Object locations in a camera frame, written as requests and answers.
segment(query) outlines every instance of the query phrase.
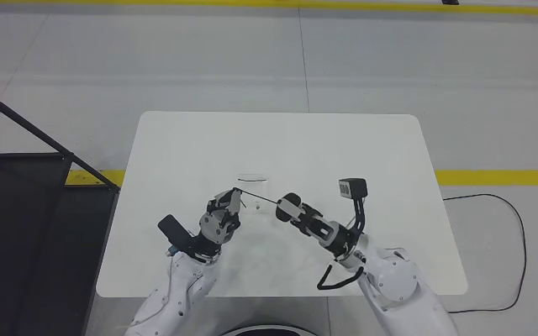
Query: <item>yellow tape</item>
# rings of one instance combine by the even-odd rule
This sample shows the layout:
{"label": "yellow tape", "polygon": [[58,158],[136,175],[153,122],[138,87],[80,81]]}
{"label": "yellow tape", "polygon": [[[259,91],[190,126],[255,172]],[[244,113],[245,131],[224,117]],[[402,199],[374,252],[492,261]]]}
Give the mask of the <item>yellow tape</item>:
{"label": "yellow tape", "polygon": [[[100,173],[112,181],[115,185],[121,186],[124,184],[125,171],[100,171]],[[69,175],[67,176],[66,184],[69,186],[87,186],[103,183],[87,171],[70,171]]]}
{"label": "yellow tape", "polygon": [[465,4],[459,6],[448,6],[437,3],[362,3],[353,1],[342,2],[315,0],[0,0],[0,3],[64,3],[77,5],[193,5],[538,15],[538,7],[525,6],[487,6]]}
{"label": "yellow tape", "polygon": [[538,186],[538,171],[435,171],[440,186]]}
{"label": "yellow tape", "polygon": [[[125,171],[101,171],[121,186]],[[538,171],[435,171],[440,186],[538,186]],[[70,171],[67,185],[101,184],[87,171]]]}

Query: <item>white table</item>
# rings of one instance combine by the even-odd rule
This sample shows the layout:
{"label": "white table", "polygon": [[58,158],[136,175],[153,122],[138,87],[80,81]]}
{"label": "white table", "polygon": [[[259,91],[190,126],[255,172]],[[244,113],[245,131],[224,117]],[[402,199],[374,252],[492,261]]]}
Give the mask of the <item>white table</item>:
{"label": "white table", "polygon": [[[296,192],[346,225],[353,204],[338,180],[362,177],[365,231],[404,247],[434,291],[462,294],[467,280],[418,120],[405,115],[148,112],[140,118],[98,277],[102,297],[145,297],[166,281],[169,243],[157,223],[171,213],[191,232],[206,203],[242,174],[267,177],[266,196]],[[224,245],[213,297],[361,295],[318,291],[331,254],[268,214],[241,214]],[[350,274],[335,267],[328,283]]]}

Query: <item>concrete floor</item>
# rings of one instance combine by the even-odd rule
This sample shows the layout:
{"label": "concrete floor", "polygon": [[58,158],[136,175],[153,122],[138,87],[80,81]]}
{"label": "concrete floor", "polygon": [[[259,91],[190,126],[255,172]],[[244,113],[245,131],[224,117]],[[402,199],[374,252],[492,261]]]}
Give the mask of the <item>concrete floor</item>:
{"label": "concrete floor", "polygon": [[[410,113],[436,169],[538,165],[538,18],[297,9],[0,7],[0,100],[99,169],[124,169],[148,110]],[[0,151],[48,150],[0,118]],[[520,210],[529,266],[520,304],[455,316],[461,335],[536,335],[538,188],[496,192]],[[513,213],[494,199],[447,211],[469,291],[447,307],[510,302],[522,268]],[[88,335],[116,335],[141,298],[96,297]],[[381,335],[362,297],[208,299],[189,335],[282,322]]]}

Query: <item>black cable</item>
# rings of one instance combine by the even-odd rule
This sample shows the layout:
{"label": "black cable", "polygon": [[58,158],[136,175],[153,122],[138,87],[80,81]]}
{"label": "black cable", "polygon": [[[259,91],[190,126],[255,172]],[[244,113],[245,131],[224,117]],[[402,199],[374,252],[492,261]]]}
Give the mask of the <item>black cable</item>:
{"label": "black cable", "polygon": [[352,277],[350,278],[347,278],[343,281],[340,281],[334,285],[324,285],[325,283],[325,280],[327,280],[327,277],[329,276],[329,273],[330,273],[330,270],[333,269],[333,265],[329,265],[327,267],[327,270],[325,271],[325,273],[323,274],[323,276],[321,277],[321,280],[318,282],[318,289],[320,291],[328,291],[328,290],[331,290],[331,289],[338,289],[338,288],[342,288],[343,286],[345,285],[348,285],[348,284],[351,284],[352,282],[355,282],[357,281],[361,275],[362,275],[362,272],[364,271],[364,267],[359,267],[359,270],[355,273],[355,275],[353,275]]}
{"label": "black cable", "polygon": [[512,304],[510,304],[509,306],[505,307],[505,308],[499,308],[499,309],[466,309],[466,310],[456,310],[456,311],[452,311],[452,312],[449,312],[450,314],[459,314],[459,313],[462,313],[462,312],[504,312],[506,310],[509,310],[511,307],[515,306],[515,304],[518,302],[518,300],[520,299],[520,295],[521,295],[521,288],[523,287],[523,280],[525,279],[525,273],[527,271],[527,242],[526,242],[526,239],[525,239],[525,227],[523,226],[523,219],[521,219],[521,216],[520,216],[520,213],[517,211],[517,209],[512,205],[512,203],[508,202],[507,200],[505,200],[504,198],[502,198],[501,196],[497,196],[497,195],[493,195],[493,194],[487,194],[487,193],[481,193],[481,194],[473,194],[473,195],[465,195],[465,196],[456,196],[456,197],[448,197],[448,198],[443,198],[443,201],[450,201],[450,200],[455,200],[455,199],[462,199],[462,198],[470,198],[470,197],[480,197],[480,196],[489,196],[489,197],[495,197],[503,202],[505,202],[506,204],[508,204],[512,210],[514,210],[516,216],[518,217],[519,221],[520,221],[520,226],[521,226],[521,237],[523,239],[523,256],[524,256],[524,262],[523,262],[523,272],[521,273],[521,279],[520,279],[520,285],[518,287],[518,294],[517,296],[515,297],[515,300],[514,302],[512,302]]}
{"label": "black cable", "polygon": [[256,195],[256,194],[253,194],[253,193],[251,193],[251,192],[246,192],[246,191],[244,191],[243,189],[239,189],[239,188],[235,188],[235,189],[239,190],[240,192],[244,192],[245,194],[248,194],[248,195],[251,195],[251,196],[254,196],[254,197],[261,198],[261,199],[264,200],[264,201],[268,201],[268,202],[271,202],[271,203],[273,203],[273,204],[278,204],[278,203],[276,203],[275,201],[270,200],[269,198],[261,197],[261,196],[258,196],[258,195]]}
{"label": "black cable", "polygon": [[237,181],[241,181],[241,182],[264,182],[264,181],[267,181],[267,180],[243,180],[243,179],[237,179]]}

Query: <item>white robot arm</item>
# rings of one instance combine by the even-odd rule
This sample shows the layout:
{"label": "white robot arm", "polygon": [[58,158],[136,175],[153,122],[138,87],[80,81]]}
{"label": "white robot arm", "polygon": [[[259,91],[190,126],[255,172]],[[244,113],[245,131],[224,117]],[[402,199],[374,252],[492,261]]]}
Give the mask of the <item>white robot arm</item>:
{"label": "white robot arm", "polygon": [[329,266],[318,289],[336,289],[358,281],[388,336],[457,336],[456,325],[405,250],[379,248],[372,237],[362,232],[366,221],[363,207],[366,181],[340,180],[340,194],[355,203],[356,222],[351,228],[327,221],[293,193],[277,202],[277,218],[316,238],[333,253],[336,262],[355,274],[327,286],[324,282],[332,269]]}
{"label": "white robot arm", "polygon": [[177,335],[191,306],[208,295],[217,281],[221,245],[240,226],[238,189],[215,196],[200,218],[200,233],[192,237],[172,215],[159,228],[170,240],[168,282],[157,287],[133,318],[126,336]]}
{"label": "white robot arm", "polygon": [[[191,306],[205,297],[217,280],[221,245],[240,226],[240,194],[241,190],[232,189],[210,201],[200,219],[200,233],[195,237],[170,215],[159,223],[172,244],[168,254],[174,258],[177,252],[181,253],[172,259],[169,281],[148,296],[129,325],[127,336],[179,333]],[[336,289],[358,282],[388,336],[457,336],[456,325],[405,250],[379,248],[372,237],[363,233],[366,181],[340,180],[340,194],[354,201],[356,221],[350,228],[327,221],[296,194],[289,193],[277,202],[278,219],[316,238],[336,262],[354,274],[337,284],[325,285],[331,265],[318,289]]]}

